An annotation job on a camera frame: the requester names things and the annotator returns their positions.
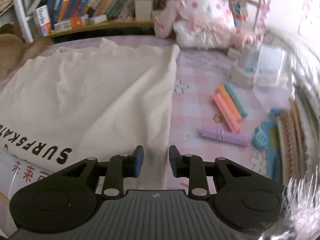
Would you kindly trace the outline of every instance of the blue plastic clip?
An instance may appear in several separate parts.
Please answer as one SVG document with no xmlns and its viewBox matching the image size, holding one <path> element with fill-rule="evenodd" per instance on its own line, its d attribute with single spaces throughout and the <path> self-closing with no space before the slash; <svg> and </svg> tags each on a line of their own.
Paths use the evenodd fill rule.
<svg viewBox="0 0 320 240">
<path fill-rule="evenodd" d="M 268 137 L 261 127 L 256 127 L 255 135 L 252 138 L 252 144 L 256 149 L 268 148 Z"/>
</svg>

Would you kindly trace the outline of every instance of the pink plush toy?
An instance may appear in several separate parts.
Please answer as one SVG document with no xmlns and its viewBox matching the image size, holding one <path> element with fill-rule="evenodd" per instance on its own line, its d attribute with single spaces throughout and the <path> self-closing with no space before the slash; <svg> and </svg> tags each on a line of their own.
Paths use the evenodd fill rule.
<svg viewBox="0 0 320 240">
<path fill-rule="evenodd" d="M 177 44 L 184 48 L 229 48 L 241 50 L 255 42 L 255 34 L 235 28 L 227 0 L 169 0 L 154 18 L 157 37 L 166 38 L 172 30 Z"/>
</svg>

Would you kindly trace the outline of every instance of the orange book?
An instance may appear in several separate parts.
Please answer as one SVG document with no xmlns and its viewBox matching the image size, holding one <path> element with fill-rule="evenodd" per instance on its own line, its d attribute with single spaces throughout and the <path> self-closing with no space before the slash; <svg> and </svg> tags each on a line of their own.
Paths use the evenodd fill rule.
<svg viewBox="0 0 320 240">
<path fill-rule="evenodd" d="M 59 14 L 59 17 L 58 17 L 58 20 L 57 20 L 58 23 L 62 21 L 62 18 L 63 18 L 63 16 L 64 16 L 65 12 L 66 12 L 67 9 L 68 9 L 69 3 L 70 3 L 70 0 L 63 0 L 63 1 L 62 1 L 62 6 L 61 6 L 60 14 Z"/>
<path fill-rule="evenodd" d="M 226 102 L 226 104 L 228 105 L 229 109 L 231 110 L 233 116 L 236 118 L 237 122 L 241 122 L 242 121 L 242 116 L 239 113 L 238 109 L 236 108 L 234 102 L 232 101 L 230 95 L 228 94 L 228 92 L 226 91 L 224 86 L 218 86 L 217 92 L 220 93 L 220 95 L 222 96 L 223 100 Z"/>
</svg>

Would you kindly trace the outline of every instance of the white rod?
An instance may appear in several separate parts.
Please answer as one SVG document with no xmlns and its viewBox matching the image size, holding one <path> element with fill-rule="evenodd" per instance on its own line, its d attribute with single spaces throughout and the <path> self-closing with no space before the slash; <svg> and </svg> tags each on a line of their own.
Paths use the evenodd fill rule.
<svg viewBox="0 0 320 240">
<path fill-rule="evenodd" d="M 258 6 L 257 6 L 256 17 L 255 17 L 255 19 L 254 19 L 254 24 L 253 24 L 253 31 L 255 31 L 256 26 L 257 26 L 258 17 L 259 17 L 259 13 L 260 13 L 260 10 L 261 10 L 262 0 L 259 0 L 258 3 L 259 3 L 259 4 L 258 4 Z"/>
<path fill-rule="evenodd" d="M 26 42 L 33 42 L 32 34 L 26 19 L 22 0 L 13 0 L 14 10 L 18 18 L 18 22 L 22 31 L 23 38 Z"/>
</svg>

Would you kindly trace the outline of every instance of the teal highlighter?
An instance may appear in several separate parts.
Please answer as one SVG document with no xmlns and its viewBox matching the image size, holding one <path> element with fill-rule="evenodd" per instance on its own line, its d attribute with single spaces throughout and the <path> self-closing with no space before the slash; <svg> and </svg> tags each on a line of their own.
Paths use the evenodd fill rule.
<svg viewBox="0 0 320 240">
<path fill-rule="evenodd" d="M 226 82 L 223 84 L 225 89 L 227 90 L 228 94 L 232 98 L 233 102 L 235 103 L 239 113 L 241 114 L 242 118 L 246 118 L 248 116 L 248 113 L 246 109 L 244 109 L 243 105 L 240 103 L 232 85 L 229 82 Z"/>
</svg>

